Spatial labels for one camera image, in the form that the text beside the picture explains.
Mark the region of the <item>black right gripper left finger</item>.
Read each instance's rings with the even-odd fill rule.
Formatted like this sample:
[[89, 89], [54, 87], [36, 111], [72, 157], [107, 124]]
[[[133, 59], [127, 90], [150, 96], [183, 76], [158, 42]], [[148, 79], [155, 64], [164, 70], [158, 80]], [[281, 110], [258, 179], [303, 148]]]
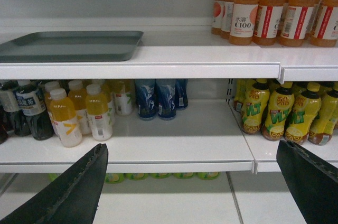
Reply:
[[93, 223], [107, 164], [107, 145], [97, 144], [1, 223]]

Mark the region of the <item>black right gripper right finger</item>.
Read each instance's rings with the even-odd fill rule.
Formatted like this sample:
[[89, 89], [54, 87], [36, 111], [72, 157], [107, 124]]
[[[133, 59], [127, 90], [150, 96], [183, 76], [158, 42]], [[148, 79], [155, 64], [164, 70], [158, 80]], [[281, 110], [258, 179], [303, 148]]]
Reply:
[[337, 168], [290, 141], [279, 142], [276, 160], [306, 223], [337, 223]]

